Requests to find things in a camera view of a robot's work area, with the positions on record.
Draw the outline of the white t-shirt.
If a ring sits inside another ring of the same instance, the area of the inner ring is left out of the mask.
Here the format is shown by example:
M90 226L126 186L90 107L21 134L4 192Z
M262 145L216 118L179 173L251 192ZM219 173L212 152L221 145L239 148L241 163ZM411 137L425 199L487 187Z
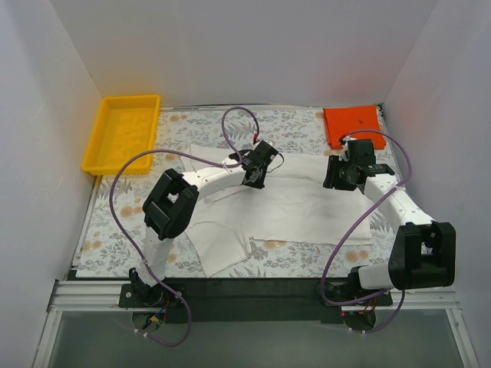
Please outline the white t-shirt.
M322 186L324 156L286 153L264 189L220 190L200 200L186 235L208 277L317 277L330 251L368 209L359 191Z

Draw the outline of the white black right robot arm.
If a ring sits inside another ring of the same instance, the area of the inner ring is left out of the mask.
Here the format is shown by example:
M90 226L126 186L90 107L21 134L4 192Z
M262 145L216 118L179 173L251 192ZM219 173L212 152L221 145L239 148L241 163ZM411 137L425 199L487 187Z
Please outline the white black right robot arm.
M426 214L397 181L387 164L378 163L371 140L347 137L339 156L330 156L323 186L359 190L373 202L395 232L387 262L357 266L345 290L355 304L381 291L448 287L456 274L456 230Z

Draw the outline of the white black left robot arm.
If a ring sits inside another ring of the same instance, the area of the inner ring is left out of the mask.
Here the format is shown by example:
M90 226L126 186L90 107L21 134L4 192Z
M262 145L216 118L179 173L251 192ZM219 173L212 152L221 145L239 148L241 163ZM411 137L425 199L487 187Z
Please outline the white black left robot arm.
M167 257L172 240L188 227L198 201L224 189L247 186L263 189L268 167L278 150L261 140L253 149L229 154L223 161L205 161L203 169L178 173L166 170L143 204L145 259L130 269L133 292L146 306L162 301Z

